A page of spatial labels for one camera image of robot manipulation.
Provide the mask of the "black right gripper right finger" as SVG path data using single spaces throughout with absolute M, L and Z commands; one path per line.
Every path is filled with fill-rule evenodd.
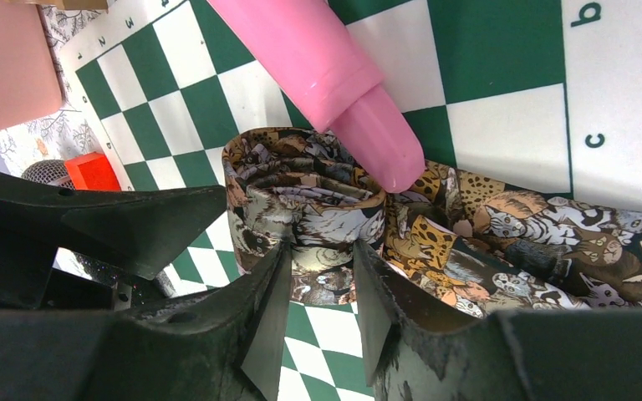
M 394 272 L 363 241 L 354 278 L 378 400 L 642 400 L 642 310 L 477 319 Z

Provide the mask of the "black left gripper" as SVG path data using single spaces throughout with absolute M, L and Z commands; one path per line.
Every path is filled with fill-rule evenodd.
M 151 280 L 226 208 L 220 185 L 71 190 L 0 172 L 0 308 L 126 309 L 130 286 L 59 270 L 57 247 Z

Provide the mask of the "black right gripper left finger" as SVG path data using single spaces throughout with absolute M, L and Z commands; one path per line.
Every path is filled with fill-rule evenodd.
M 217 289 L 118 312 L 0 310 L 0 400 L 274 400 L 290 284 L 281 242 Z

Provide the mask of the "brown floral patterned tie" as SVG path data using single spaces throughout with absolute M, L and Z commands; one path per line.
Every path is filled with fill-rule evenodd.
M 642 212 L 508 185 L 429 161 L 391 194 L 330 134 L 252 129 L 222 151 L 241 272 L 291 246 L 295 302 L 356 298 L 353 245 L 473 317 L 508 308 L 642 308 Z

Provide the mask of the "pink divided organizer tray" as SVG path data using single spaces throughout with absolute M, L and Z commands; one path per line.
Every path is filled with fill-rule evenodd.
M 37 6 L 0 1 L 0 130 L 52 114 L 63 103 Z

